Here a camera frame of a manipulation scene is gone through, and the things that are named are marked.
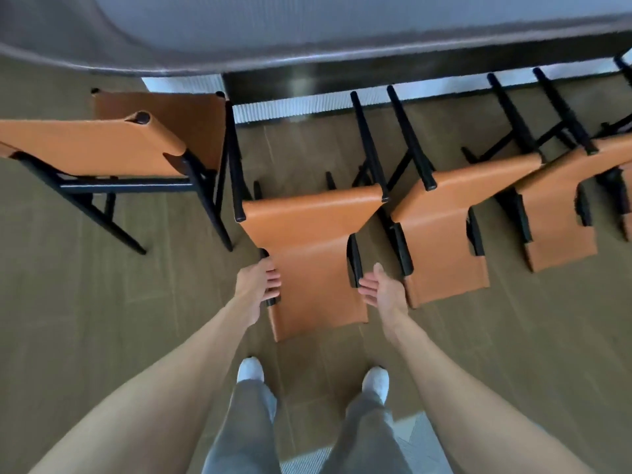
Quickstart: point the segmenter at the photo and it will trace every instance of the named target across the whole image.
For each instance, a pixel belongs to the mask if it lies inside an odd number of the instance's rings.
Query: gray pants
[[[270,415],[275,411],[276,398],[263,382],[238,382],[202,474],[280,474]],[[361,392],[347,408],[342,432],[321,473],[411,474],[391,423],[377,395]]]

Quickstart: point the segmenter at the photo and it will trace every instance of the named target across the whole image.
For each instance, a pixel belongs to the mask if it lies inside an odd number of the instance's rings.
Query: person's right arm
[[[365,302],[378,308],[384,333],[401,353],[443,446],[468,474],[589,474],[547,434],[461,369],[408,316],[402,284],[377,263],[360,280]]]

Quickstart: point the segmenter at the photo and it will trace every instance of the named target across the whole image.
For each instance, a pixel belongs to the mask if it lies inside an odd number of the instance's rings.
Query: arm
[[[439,438],[469,474],[590,474],[556,438],[446,356],[409,316],[404,287],[377,263],[360,280],[384,333],[401,353]]]
[[[224,308],[103,400],[32,473],[184,473],[244,332],[278,286],[270,258],[242,269]]]

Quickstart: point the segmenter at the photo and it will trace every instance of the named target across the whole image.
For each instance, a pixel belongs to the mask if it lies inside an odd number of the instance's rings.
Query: hand
[[[235,284],[235,298],[245,303],[252,326],[259,319],[259,304],[279,294],[280,274],[272,258],[263,258],[257,264],[240,269]]]
[[[366,273],[359,284],[358,292],[364,302],[377,308],[384,334],[390,342],[394,342],[399,320],[408,316],[404,286],[387,275],[380,263],[375,263],[373,272]]]

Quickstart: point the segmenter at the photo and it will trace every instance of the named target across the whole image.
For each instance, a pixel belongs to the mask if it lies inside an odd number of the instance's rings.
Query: forearm
[[[183,473],[248,326],[233,298],[186,342],[115,390],[34,473]]]
[[[468,474],[592,472],[456,365],[411,318],[401,317],[393,333],[439,438]]]

